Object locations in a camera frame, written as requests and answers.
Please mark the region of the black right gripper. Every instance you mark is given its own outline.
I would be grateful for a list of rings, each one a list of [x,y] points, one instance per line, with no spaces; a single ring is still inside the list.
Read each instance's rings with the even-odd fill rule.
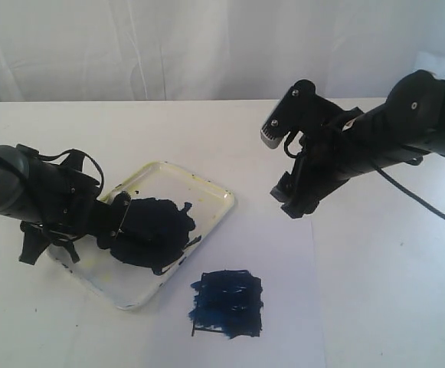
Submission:
[[[360,160],[360,149],[341,130],[324,130],[299,138],[302,149],[292,172],[285,172],[270,194],[292,219],[311,215],[319,203],[343,186],[352,174],[345,166]]]

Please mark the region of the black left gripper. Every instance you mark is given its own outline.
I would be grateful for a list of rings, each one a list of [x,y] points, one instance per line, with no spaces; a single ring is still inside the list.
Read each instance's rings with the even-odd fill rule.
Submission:
[[[18,176],[38,218],[21,223],[24,238],[18,260],[34,265],[52,243],[51,254],[76,264],[74,241],[94,236],[92,211],[100,187],[81,172],[33,172]]]

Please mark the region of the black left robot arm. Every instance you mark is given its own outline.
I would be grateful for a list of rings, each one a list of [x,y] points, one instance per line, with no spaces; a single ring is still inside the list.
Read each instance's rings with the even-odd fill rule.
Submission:
[[[78,262],[75,241],[118,233],[111,206],[98,199],[104,178],[83,171],[89,158],[78,149],[45,156],[23,145],[0,145],[0,215],[20,222],[20,262],[34,265],[50,245]]]

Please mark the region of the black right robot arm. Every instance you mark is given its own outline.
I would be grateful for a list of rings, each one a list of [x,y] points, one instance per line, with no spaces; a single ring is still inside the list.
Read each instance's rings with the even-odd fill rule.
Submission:
[[[312,214],[350,179],[424,156],[445,157],[445,80],[419,70],[402,78],[385,102],[364,112],[320,97],[310,80],[297,81],[275,106],[260,135],[275,149],[298,139],[301,150],[270,194],[291,218]]]

